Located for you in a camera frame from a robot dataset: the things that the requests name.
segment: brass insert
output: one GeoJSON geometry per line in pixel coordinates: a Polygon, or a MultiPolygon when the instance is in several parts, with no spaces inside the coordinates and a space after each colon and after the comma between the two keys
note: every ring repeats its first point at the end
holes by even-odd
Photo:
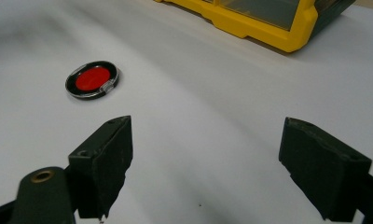
{"type": "Polygon", "coordinates": [[[42,183],[42,182],[45,182],[45,181],[51,179],[54,175],[55,175],[55,173],[51,170],[41,171],[41,172],[33,175],[32,182],[35,183],[35,184],[39,184],[39,183],[42,183]]]}

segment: yellow plastic bin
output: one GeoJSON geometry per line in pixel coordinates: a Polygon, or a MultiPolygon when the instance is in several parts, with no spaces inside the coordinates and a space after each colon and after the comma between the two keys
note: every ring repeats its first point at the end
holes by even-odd
{"type": "Polygon", "coordinates": [[[218,29],[292,52],[355,0],[155,0],[200,13],[218,29]]]}

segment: red button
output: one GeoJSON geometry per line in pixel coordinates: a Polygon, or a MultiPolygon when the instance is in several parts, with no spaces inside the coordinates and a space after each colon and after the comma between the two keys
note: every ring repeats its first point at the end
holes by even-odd
{"type": "Polygon", "coordinates": [[[110,72],[103,67],[94,67],[83,72],[76,79],[76,87],[82,91],[99,89],[110,79],[110,72]]]}

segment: screw hole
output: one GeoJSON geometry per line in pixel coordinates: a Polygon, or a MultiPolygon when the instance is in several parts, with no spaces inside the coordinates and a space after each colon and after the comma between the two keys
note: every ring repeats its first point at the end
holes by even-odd
{"type": "Polygon", "coordinates": [[[55,173],[53,173],[51,170],[42,171],[32,177],[32,182],[39,184],[51,179],[53,175],[55,175],[55,173]]]}
{"type": "Polygon", "coordinates": [[[79,151],[77,155],[78,156],[87,157],[88,156],[88,151],[87,150],[79,151]]]}

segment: white table surface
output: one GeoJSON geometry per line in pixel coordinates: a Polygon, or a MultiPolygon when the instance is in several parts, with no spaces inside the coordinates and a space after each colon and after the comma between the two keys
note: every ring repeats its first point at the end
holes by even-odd
{"type": "Polygon", "coordinates": [[[283,121],[373,159],[373,9],[350,7],[281,54],[150,0],[0,0],[0,205],[124,115],[134,159],[105,223],[324,223],[278,161],[283,121]],[[118,66],[119,85],[71,97],[68,75],[99,60],[118,66]]]}

